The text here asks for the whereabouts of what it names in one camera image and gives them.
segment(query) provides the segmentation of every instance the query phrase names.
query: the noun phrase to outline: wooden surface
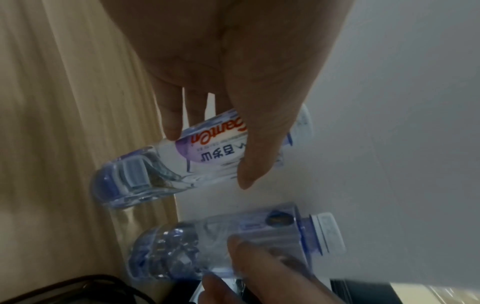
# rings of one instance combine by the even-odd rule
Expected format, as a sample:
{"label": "wooden surface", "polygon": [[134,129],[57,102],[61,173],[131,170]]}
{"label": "wooden surface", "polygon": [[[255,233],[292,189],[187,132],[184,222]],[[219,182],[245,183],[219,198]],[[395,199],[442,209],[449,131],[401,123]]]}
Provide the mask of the wooden surface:
{"label": "wooden surface", "polygon": [[110,213],[89,197],[101,164],[161,138],[140,62],[96,1],[0,1],[0,138],[0,300],[122,276],[137,234],[176,220],[173,199]]}

